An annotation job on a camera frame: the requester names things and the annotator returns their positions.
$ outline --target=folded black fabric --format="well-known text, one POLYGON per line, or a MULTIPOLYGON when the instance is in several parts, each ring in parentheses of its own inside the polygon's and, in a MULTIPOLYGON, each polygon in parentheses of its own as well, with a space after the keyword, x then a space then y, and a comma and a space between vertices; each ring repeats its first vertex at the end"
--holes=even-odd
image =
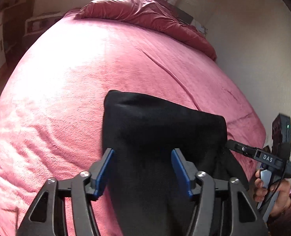
POLYGON ((246 175, 227 142, 225 119, 149 95, 111 90, 104 101, 103 150, 116 165, 108 183, 124 236, 185 235, 194 203, 181 194, 171 165, 186 160, 217 179, 246 175))

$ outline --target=maroon sleeve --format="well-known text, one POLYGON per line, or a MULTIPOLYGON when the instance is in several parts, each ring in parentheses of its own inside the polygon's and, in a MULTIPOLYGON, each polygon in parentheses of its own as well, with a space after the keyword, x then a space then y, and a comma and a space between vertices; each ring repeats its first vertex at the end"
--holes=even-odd
POLYGON ((271 236, 291 236, 291 205, 278 218, 269 218, 268 228, 271 236))

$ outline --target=silver bolt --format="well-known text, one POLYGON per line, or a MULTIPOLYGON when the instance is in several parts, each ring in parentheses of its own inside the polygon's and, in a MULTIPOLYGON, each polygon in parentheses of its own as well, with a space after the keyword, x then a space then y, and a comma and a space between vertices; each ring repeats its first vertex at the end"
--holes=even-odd
POLYGON ((81 173, 80 173, 80 176, 81 177, 87 177, 87 176, 89 176, 90 175, 90 172, 88 172, 88 171, 82 171, 81 173))
POLYGON ((206 173, 204 171, 198 171, 197 176, 198 177, 205 177, 206 173))
POLYGON ((233 184, 238 184, 239 183, 239 179, 238 178, 235 178, 235 177, 232 177, 230 181, 233 184))
POLYGON ((56 179, 54 177, 50 177, 49 179, 47 179, 47 183, 48 184, 52 184, 52 183, 55 183, 56 182, 56 179))

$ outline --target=pink blanket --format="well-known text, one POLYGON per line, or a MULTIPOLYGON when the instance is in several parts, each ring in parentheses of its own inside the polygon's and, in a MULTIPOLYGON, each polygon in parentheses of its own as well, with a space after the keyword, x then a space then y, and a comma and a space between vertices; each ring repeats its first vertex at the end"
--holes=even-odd
MULTIPOLYGON (((103 100, 111 89, 219 114, 229 138, 257 147, 265 140, 244 95, 204 53, 139 26, 74 15, 36 41, 0 97, 2 236, 15 235, 47 178, 71 178, 100 159, 103 100)), ((234 155, 250 178, 255 162, 234 155)), ((72 236, 70 207, 67 201, 72 236)), ((102 236, 122 235, 107 191, 93 208, 102 236)))

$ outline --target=hand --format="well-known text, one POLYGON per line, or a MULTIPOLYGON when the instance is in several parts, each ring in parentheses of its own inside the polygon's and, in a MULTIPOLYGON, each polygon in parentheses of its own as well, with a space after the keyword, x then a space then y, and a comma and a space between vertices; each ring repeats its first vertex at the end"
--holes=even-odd
MULTIPOLYGON (((254 182, 255 190, 254 190, 254 200, 256 202, 261 202, 264 200, 265 195, 268 193, 268 190, 263 187, 263 181, 260 179, 260 170, 256 172, 256 181, 254 182)), ((273 192, 275 188, 277 187, 278 182, 273 184, 270 187, 270 191, 273 192)), ((286 179, 283 179, 279 188, 277 189, 279 193, 279 196, 275 202, 275 205, 270 213, 270 216, 277 217, 279 216, 283 211, 286 211, 289 206, 291 205, 291 198, 289 197, 289 191, 291 188, 291 184, 286 179)))

